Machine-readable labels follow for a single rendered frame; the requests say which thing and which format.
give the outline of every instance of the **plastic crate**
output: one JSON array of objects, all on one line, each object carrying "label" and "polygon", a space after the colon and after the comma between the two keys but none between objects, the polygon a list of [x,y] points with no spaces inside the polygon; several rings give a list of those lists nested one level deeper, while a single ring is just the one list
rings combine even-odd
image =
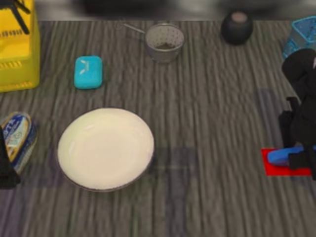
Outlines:
[{"label": "plastic crate", "polygon": [[316,49],[316,16],[310,16],[292,22],[292,30],[284,47],[283,56],[302,49]]},{"label": "plastic crate", "polygon": [[0,92],[29,89],[40,82],[40,33],[34,0],[24,0],[31,11],[18,10],[30,34],[25,35],[10,9],[0,10]]}]

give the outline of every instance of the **yellow basket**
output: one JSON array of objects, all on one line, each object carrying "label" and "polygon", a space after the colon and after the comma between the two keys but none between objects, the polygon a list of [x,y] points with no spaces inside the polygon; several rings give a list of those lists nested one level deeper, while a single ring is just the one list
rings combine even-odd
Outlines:
[{"label": "yellow basket", "polygon": [[30,89],[40,82],[40,32],[34,0],[24,0],[31,11],[18,10],[30,34],[23,33],[10,9],[0,10],[0,92]]}]

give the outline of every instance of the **blue plastic basket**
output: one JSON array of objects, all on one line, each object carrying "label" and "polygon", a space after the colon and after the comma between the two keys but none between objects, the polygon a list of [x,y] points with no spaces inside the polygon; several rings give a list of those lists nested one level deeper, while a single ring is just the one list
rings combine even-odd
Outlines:
[{"label": "blue plastic basket", "polygon": [[292,22],[292,31],[283,50],[284,58],[302,49],[316,49],[316,16]]}]

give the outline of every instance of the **red object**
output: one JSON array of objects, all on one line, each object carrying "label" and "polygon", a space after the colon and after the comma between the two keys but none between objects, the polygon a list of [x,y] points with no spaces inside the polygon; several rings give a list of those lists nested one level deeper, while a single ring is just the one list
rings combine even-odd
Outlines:
[{"label": "red object", "polygon": [[287,166],[275,166],[268,162],[268,153],[275,151],[276,149],[261,149],[261,155],[263,158],[263,164],[267,176],[311,176],[311,170],[309,168],[301,168],[296,170],[290,170]]}]

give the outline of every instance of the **wooden table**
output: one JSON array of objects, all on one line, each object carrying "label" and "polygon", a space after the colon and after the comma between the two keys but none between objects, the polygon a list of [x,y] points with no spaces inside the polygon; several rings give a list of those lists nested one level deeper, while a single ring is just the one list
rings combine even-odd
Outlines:
[{"label": "wooden table", "polygon": [[[39,128],[23,183],[0,191],[1,237],[315,236],[316,184],[266,177],[260,156],[282,146],[277,116],[294,95],[280,70],[289,22],[256,22],[241,47],[222,43],[219,22],[175,24],[187,43],[158,65],[117,22],[40,23],[40,86],[0,94],[1,116],[26,111]],[[104,84],[76,90],[74,61],[91,54]],[[135,112],[156,140],[148,172],[113,193],[75,187],[55,162],[67,125],[101,107]]]}]

